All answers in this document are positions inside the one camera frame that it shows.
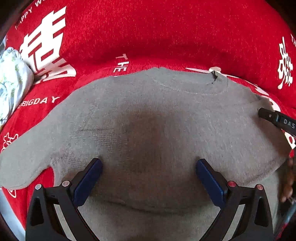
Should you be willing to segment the right hand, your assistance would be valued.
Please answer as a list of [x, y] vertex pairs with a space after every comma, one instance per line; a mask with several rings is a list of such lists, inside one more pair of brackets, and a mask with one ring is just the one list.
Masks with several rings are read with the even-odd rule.
[[293, 184], [295, 183], [295, 164], [294, 158], [288, 158], [287, 160], [287, 172], [284, 178], [284, 186], [280, 196], [281, 203], [286, 202], [293, 194]]

